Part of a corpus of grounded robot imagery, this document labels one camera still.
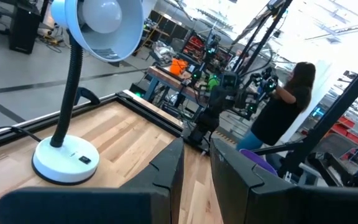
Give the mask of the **black frame clamp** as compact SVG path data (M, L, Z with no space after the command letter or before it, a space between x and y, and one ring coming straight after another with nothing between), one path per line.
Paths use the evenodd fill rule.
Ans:
M89 89L84 87L78 87L76 91L76 96L74 100L74 105L76 106L80 100L80 98L86 98L87 100L90 100L92 105L98 105L100 104L100 99Z

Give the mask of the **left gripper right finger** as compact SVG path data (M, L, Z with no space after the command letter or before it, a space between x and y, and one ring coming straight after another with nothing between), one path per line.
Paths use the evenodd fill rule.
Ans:
M224 224L358 224L358 187L291 184L219 139L209 153Z

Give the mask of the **purple plastic bucket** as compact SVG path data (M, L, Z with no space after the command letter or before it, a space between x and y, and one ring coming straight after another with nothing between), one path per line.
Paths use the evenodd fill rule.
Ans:
M247 149L241 149L239 152L246 158L252 160L254 163L256 163L261 168L269 171L273 175L276 175L276 176L278 175L277 171L266 160L264 160L262 157L260 157L256 153L249 151Z

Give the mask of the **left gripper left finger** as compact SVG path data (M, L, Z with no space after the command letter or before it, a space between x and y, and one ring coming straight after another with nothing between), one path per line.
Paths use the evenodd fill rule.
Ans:
M177 224L182 138L118 188L25 187L0 198L0 224Z

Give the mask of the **black floor box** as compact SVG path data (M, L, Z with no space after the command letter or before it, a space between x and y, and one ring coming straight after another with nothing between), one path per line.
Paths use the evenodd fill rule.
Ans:
M18 2L9 28L9 49L31 54L40 22L41 15L35 6Z

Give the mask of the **wooden workbench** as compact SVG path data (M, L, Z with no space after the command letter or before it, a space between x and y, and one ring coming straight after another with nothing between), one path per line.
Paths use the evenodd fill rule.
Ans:
M183 87L183 85L179 80L175 79L167 72L159 70L155 66L149 67L146 70L146 74L152 77L149 87L145 95L143 96L143 99L145 99L148 102L152 101L151 100L152 94L159 83L177 92L181 91L181 88ZM181 91L181 94L184 97L188 98L189 100L197 103L199 106L206 107L206 103L198 98L198 91L195 87L187 86Z

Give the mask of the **person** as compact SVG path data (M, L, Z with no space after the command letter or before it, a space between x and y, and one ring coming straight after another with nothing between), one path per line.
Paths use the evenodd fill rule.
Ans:
M274 146L310 104L316 67L298 62L285 86L276 87L252 126L237 143L236 150L254 151L262 145Z

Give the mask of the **small orange bucket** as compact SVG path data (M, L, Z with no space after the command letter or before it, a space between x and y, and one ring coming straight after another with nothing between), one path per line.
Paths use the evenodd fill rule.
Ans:
M172 64L170 66L170 72L175 76L181 75L188 66L188 62L180 59L180 58L173 58Z

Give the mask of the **white desk lamp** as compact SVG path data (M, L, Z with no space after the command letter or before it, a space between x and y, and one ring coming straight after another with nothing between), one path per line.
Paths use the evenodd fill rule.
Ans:
M55 132L36 146L32 167L48 182L77 185L90 179L99 165L98 150L68 134L83 52L104 62L120 62L132 55L144 28L143 5L142 0L53 0L51 15L68 32L70 62Z

